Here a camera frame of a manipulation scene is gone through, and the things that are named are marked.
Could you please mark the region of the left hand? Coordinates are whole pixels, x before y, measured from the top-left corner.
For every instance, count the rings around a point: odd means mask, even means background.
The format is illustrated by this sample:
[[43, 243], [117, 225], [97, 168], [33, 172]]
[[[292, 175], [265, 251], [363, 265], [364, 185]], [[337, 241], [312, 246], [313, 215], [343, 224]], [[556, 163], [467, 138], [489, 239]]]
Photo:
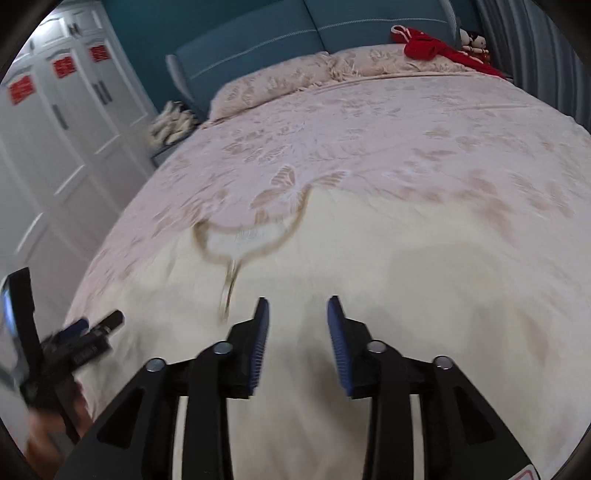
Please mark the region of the left hand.
[[29, 411], [28, 419], [29, 436], [24, 456], [41, 479], [53, 479], [64, 463], [65, 456], [50, 439], [50, 435], [64, 433], [64, 421], [57, 413], [37, 409]]

